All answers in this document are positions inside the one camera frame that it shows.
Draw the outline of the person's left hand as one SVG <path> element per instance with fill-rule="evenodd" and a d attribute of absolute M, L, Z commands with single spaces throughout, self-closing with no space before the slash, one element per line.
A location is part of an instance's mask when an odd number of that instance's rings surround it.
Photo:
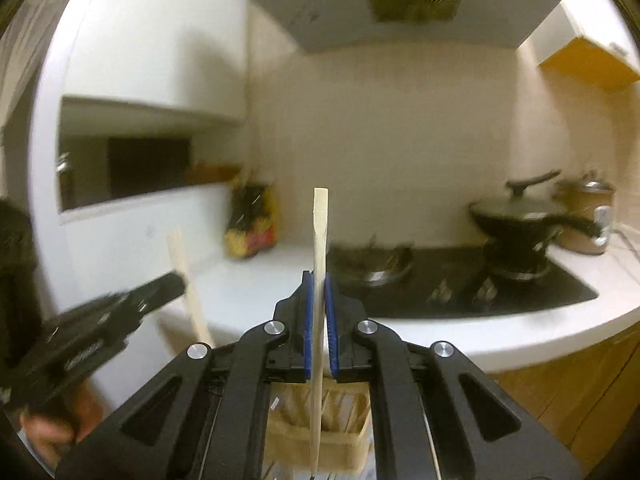
<path fill-rule="evenodd" d="M 83 382 L 62 397 L 65 412 L 49 415 L 21 411 L 20 425 L 39 459 L 55 469 L 66 452 L 93 432 L 102 422 L 104 405 L 90 382 Z"/>

